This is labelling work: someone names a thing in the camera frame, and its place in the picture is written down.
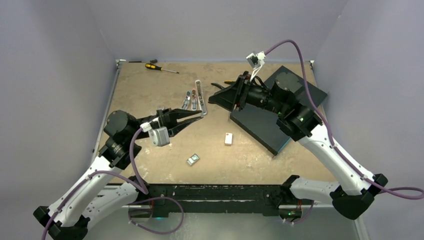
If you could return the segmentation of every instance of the workstation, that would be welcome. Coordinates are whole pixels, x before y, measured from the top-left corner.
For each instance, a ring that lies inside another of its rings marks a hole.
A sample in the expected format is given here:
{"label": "workstation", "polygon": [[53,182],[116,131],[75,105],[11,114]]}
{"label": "workstation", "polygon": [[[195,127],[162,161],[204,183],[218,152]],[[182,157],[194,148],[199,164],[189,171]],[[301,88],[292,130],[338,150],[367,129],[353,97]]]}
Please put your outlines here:
{"label": "workstation", "polygon": [[3,238],[421,239],[423,7],[9,1]]}

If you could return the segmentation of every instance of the screwdriver handle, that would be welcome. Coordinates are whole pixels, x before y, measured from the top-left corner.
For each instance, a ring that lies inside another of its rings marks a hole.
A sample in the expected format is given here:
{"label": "screwdriver handle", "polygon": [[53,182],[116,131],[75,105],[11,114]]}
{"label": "screwdriver handle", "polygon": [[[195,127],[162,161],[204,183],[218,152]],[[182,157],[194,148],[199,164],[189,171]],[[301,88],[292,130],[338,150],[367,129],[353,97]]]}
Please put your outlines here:
{"label": "screwdriver handle", "polygon": [[156,66],[154,64],[151,63],[146,63],[146,68],[151,69],[151,70],[159,70],[162,71],[162,67],[161,66]]}

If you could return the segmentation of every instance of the white wall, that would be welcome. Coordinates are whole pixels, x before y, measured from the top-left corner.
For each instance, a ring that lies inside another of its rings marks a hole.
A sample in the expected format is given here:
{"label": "white wall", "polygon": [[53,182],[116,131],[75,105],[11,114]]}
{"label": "white wall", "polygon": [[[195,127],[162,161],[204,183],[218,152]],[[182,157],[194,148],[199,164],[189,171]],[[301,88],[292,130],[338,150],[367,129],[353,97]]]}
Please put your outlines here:
{"label": "white wall", "polygon": [[[422,0],[349,0],[315,61],[335,137],[388,187],[424,187],[423,13]],[[379,195],[365,217],[373,240],[423,239],[424,200]]]}
{"label": "white wall", "polygon": [[[245,61],[291,38],[316,58],[347,0],[87,0],[114,56],[127,60]],[[297,62],[292,46],[268,61]]]}
{"label": "white wall", "polygon": [[0,1],[0,230],[38,239],[32,216],[90,164],[115,73],[84,0]]}

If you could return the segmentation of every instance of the screwdriver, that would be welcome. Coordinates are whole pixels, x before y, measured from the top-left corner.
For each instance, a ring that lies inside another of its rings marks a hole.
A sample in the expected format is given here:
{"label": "screwdriver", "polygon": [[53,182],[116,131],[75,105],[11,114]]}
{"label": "screwdriver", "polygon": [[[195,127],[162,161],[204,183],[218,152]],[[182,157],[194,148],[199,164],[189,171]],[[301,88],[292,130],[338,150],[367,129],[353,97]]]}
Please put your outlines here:
{"label": "screwdriver", "polygon": [[156,66],[156,65],[151,64],[151,63],[146,63],[145,66],[146,66],[146,68],[151,69],[151,70],[168,71],[168,72],[171,72],[171,73],[179,74],[179,72],[177,72],[177,71],[163,69],[161,66]]}

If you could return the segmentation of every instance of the wooden table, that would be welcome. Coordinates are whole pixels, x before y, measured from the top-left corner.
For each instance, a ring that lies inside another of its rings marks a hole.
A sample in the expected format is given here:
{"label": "wooden table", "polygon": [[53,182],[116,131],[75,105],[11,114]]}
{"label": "wooden table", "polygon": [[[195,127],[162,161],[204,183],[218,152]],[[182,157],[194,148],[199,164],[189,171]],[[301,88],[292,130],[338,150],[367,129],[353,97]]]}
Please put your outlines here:
{"label": "wooden table", "polygon": [[[202,82],[207,102],[218,88],[211,83],[234,81],[243,71],[251,71],[248,63],[163,63],[158,66],[180,74],[145,68],[144,63],[125,63],[113,94],[109,113],[123,110],[136,118],[156,114],[159,106],[181,108],[186,92]],[[281,64],[265,64],[259,76],[266,80]],[[284,64],[301,75],[300,64]],[[307,79],[315,84],[312,70]],[[141,176],[148,183],[180,184],[282,184],[290,175],[334,181],[333,175],[297,142],[290,141],[277,156],[229,120],[225,109],[206,103],[207,115],[171,138],[171,144],[154,147],[148,138],[136,141],[142,146],[136,157]],[[232,146],[225,146],[225,133],[233,133]],[[107,135],[103,133],[100,147]],[[194,153],[200,160],[193,166],[187,158]],[[131,165],[122,175],[134,175]],[[112,182],[121,183],[120,179]]]}

